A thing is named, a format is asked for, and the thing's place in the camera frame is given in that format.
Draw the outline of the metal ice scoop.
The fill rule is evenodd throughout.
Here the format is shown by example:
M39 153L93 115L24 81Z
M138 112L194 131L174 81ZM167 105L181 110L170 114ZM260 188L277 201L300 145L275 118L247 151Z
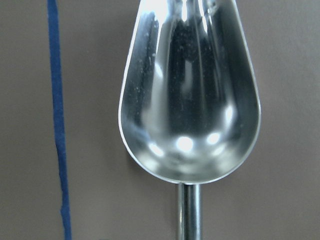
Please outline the metal ice scoop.
M254 148L261 104L234 0L142 0L118 124L130 156L178 185L179 240L202 238L201 185Z

